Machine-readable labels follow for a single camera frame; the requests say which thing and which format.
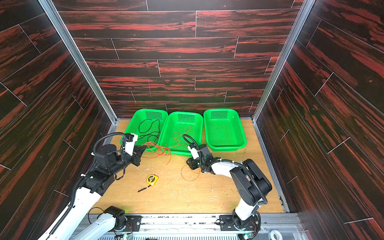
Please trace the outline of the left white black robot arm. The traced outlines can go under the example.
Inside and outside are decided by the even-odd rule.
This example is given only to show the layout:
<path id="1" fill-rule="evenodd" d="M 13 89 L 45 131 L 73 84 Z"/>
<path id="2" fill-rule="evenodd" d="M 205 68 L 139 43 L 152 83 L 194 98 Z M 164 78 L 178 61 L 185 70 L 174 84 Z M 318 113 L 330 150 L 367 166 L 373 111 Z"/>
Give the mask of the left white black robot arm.
<path id="1" fill-rule="evenodd" d="M 109 231 L 124 232 L 129 227 L 126 212 L 111 206 L 79 234 L 73 235 L 93 205 L 120 180 L 118 173 L 125 173 L 130 164 L 140 165 L 147 147 L 138 146 L 138 138 L 134 133 L 115 132 L 95 142 L 91 167 L 77 180 L 69 204 L 40 236 L 41 240 L 97 240 Z"/>

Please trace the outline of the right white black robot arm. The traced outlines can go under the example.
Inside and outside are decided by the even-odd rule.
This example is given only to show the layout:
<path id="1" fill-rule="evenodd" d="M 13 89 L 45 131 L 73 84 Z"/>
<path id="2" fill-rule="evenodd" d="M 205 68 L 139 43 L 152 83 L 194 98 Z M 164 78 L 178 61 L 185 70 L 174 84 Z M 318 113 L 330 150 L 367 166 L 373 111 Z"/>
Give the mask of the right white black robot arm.
<path id="1" fill-rule="evenodd" d="M 183 139 L 188 143 L 192 157 L 187 160 L 191 170 L 200 169 L 201 173 L 222 175 L 234 181 L 241 197 L 237 207 L 232 212 L 236 229 L 244 230 L 249 224 L 260 222 L 258 209 L 268 204 L 267 195 L 273 189 L 271 182 L 260 170 L 256 163 L 247 159 L 243 162 L 213 157 L 205 144 L 198 145 L 189 135 Z"/>

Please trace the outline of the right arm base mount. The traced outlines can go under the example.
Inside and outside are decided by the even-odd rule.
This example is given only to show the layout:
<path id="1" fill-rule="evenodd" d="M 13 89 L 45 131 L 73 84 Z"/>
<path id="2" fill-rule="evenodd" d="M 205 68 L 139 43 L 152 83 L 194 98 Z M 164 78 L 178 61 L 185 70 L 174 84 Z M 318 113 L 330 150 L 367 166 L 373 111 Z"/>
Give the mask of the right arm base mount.
<path id="1" fill-rule="evenodd" d="M 259 217 L 250 216 L 247 220 L 241 220 L 233 215 L 220 215 L 215 224 L 221 231 L 255 231 L 260 223 Z"/>

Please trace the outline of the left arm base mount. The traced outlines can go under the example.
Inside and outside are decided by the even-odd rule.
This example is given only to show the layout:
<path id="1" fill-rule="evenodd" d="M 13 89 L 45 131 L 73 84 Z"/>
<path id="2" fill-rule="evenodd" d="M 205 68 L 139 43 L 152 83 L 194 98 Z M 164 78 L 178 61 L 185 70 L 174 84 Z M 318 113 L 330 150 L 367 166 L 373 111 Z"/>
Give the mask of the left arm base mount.
<path id="1" fill-rule="evenodd" d="M 142 223 L 141 215 L 125 215 L 124 217 L 113 218 L 113 228 L 111 233 L 139 232 Z"/>

